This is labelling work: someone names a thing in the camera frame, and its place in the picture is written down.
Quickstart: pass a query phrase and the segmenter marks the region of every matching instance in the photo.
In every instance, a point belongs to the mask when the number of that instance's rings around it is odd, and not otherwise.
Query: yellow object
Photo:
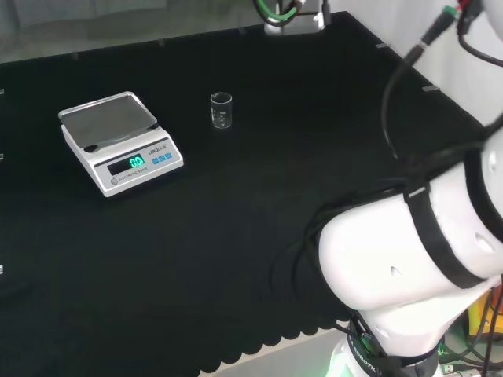
[[[468,340],[472,340],[476,337],[477,331],[479,331],[480,322],[482,321],[482,315],[484,313],[484,306],[486,305],[486,300],[489,298],[489,292],[481,296],[477,301],[475,301],[468,308]],[[490,322],[493,318],[493,308],[489,306],[487,312],[487,319],[482,331],[482,339],[484,335],[489,334]],[[496,319],[496,328],[494,329],[494,334],[503,335],[503,315],[499,315]]]

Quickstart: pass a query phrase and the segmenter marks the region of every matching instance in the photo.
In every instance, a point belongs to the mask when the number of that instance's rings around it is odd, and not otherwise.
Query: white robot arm
[[[296,4],[300,13],[304,2]],[[483,9],[503,40],[503,0],[464,0],[457,11],[464,11],[463,20],[469,10],[476,17]],[[320,18],[326,19],[323,11]],[[448,10],[450,15],[443,15],[443,21],[440,17],[436,27],[447,29],[457,11]],[[292,18],[267,21],[267,32],[284,35]],[[460,42],[469,29],[464,26],[458,28]],[[405,62],[413,65],[438,36],[427,33]],[[469,52],[503,66],[476,50]],[[486,130],[486,137],[468,151],[461,149],[458,162],[443,174],[413,175],[400,194],[384,192],[383,199],[345,207],[322,229],[318,253],[323,277],[358,314],[350,331],[370,333],[382,354],[396,357],[395,374],[441,376],[436,352],[440,339],[461,313],[501,282],[503,116]],[[350,335],[336,347],[329,377],[389,375],[360,341]]]
[[[277,0],[275,12],[272,12],[264,0],[253,0],[257,13],[264,21],[266,34],[283,36],[316,33],[329,23],[329,0],[287,1]]]

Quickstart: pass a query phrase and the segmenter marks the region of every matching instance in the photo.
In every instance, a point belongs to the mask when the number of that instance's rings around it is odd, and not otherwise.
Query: table
[[[398,173],[379,124],[398,58],[378,43],[338,13],[319,35],[256,26],[2,65],[0,375],[191,377],[345,320],[305,258],[294,296],[292,260],[317,207]],[[411,72],[395,90],[399,152],[480,127],[428,85]],[[126,90],[185,166],[106,199],[57,113]],[[229,132],[211,127],[217,91]]]

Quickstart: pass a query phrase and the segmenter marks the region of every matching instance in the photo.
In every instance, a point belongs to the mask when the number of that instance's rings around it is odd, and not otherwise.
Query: black strap
[[[503,242],[503,218],[494,207],[487,192],[482,174],[482,157],[480,152],[470,152],[464,160],[466,187],[473,209],[480,221],[500,242]]]
[[[417,235],[443,275],[451,283],[462,289],[472,288],[484,281],[464,267],[457,259],[440,229],[439,223],[431,207],[429,186],[416,185],[414,191],[404,194],[409,205],[410,214],[416,226]]]
[[[358,332],[358,326],[354,326],[353,322],[350,322],[350,330],[352,332]],[[400,356],[375,356],[369,354],[361,342],[357,339],[353,339],[352,335],[347,336],[347,341],[349,342],[350,351],[353,353],[354,359],[360,365],[360,367],[367,373],[367,375],[372,377],[400,377],[407,376],[402,369],[409,367],[410,365],[419,365],[423,361],[429,359],[430,357],[436,357],[435,369],[439,364],[438,355],[438,345],[434,347],[431,351],[426,352],[423,355],[413,356],[413,357],[400,357]]]

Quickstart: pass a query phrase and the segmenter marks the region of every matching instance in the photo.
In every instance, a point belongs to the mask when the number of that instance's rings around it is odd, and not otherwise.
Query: green led display
[[[129,164],[131,167],[140,167],[145,161],[140,156],[133,156],[129,159]]]

